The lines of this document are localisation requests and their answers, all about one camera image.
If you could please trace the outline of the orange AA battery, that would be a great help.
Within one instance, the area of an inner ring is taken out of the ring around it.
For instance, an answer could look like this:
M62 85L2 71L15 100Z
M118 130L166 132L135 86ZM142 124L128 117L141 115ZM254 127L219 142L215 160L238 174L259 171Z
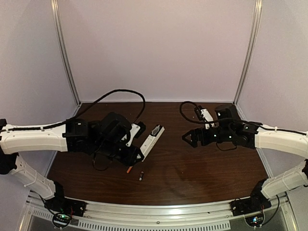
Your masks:
M133 166L130 166L128 169L127 169L127 173L129 174L132 170Z

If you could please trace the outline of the white remote control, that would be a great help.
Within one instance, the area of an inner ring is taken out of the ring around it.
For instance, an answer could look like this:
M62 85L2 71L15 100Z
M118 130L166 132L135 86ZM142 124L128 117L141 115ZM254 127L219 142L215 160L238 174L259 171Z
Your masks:
M149 134L149 136L147 137L147 139L144 141L144 143L140 148L141 153L144 156L142 162L144 162L144 160L146 159L150 151L153 149L154 145L157 143L157 141L159 140L164 131L165 128L161 125L156 125L153 128L153 130L151 131L151 133Z

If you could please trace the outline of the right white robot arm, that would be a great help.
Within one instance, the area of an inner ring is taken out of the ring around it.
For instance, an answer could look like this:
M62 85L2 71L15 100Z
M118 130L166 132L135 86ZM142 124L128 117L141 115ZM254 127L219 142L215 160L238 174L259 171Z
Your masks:
M305 158L296 167L274 177L259 181L250 197L232 203L233 210L260 210L270 206L270 198L280 193L308 185L308 134L295 130L271 127L259 122L240 119L234 104L220 105L215 108L217 119L199 105L194 106L196 124L201 128L188 131L182 140L191 147L206 146L211 143L230 142L235 148L271 149L295 154Z

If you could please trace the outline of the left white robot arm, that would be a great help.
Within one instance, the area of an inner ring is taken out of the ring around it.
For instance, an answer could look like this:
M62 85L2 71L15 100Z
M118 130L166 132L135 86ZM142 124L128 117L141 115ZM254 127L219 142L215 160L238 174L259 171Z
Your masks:
M58 151L103 155L125 166L133 166L144 159L139 147L131 141L139 134L133 124L120 114L111 112L101 121L88 122L71 118L46 126L13 126L0 121L0 173L19 178L42 198L45 207L64 211L71 203L64 196L60 183L47 179L30 167L20 156L24 151Z

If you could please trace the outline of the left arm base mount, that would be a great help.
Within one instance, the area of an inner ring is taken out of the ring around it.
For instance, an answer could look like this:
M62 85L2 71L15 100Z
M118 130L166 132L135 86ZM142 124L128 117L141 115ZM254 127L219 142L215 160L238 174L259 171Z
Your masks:
M84 201L68 198L52 198L49 200L41 198L44 207L52 214L52 224L62 230L66 228L73 216L83 217L87 203Z

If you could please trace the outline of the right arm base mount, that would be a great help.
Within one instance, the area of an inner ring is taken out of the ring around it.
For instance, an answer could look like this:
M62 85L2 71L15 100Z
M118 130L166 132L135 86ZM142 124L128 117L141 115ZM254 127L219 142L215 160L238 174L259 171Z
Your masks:
M253 197L236 198L230 202L230 207L234 217L243 215L245 223L256 229L261 228L265 223L264 210L271 208L271 202Z

